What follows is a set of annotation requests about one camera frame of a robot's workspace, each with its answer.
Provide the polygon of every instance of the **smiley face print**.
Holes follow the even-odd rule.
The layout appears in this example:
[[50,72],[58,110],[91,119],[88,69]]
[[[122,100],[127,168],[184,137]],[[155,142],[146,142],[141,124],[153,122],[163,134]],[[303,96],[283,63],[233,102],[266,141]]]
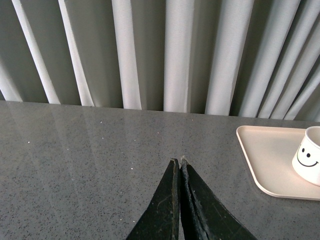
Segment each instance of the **smiley face print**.
[[320,157],[314,154],[311,155],[306,147],[301,147],[300,145],[296,158],[302,166],[310,168],[319,163],[318,160]]

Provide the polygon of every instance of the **black object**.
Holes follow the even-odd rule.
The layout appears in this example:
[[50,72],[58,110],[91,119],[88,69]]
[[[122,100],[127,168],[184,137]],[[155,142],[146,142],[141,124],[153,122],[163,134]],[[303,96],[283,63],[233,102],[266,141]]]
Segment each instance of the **black object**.
[[178,240],[180,183],[179,163],[172,159],[127,240]]
[[186,240],[255,240],[182,159],[181,222]]
[[127,240],[178,240],[179,206],[186,240],[256,239],[183,158],[180,170],[177,159],[170,161]]

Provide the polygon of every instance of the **quartz countertop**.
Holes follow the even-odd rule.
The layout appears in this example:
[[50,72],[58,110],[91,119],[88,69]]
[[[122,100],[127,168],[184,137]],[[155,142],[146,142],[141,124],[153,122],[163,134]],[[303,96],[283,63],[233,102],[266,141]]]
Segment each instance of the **quartz countertop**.
[[242,125],[320,123],[0,101],[0,239],[125,239],[183,155],[256,238],[317,239],[320,202],[262,192]]

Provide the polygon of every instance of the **sheer curtain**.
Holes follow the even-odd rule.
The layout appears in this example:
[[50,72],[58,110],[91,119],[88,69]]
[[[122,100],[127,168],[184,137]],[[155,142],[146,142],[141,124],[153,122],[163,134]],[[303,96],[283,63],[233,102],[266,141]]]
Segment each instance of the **sheer curtain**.
[[0,100],[320,122],[319,0],[2,0]]

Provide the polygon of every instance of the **smile line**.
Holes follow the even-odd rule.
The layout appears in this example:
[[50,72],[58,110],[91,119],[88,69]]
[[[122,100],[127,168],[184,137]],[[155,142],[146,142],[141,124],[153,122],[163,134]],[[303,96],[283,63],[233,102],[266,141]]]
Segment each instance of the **smile line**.
[[298,158],[298,154],[296,155],[296,159],[298,159],[298,162],[299,162],[302,166],[305,166],[305,167],[313,167],[313,166],[315,166],[315,165],[318,164],[318,162],[316,161],[315,164],[312,164],[312,165],[310,165],[310,166],[304,165],[302,162],[300,162],[300,160],[299,160],[299,158]]

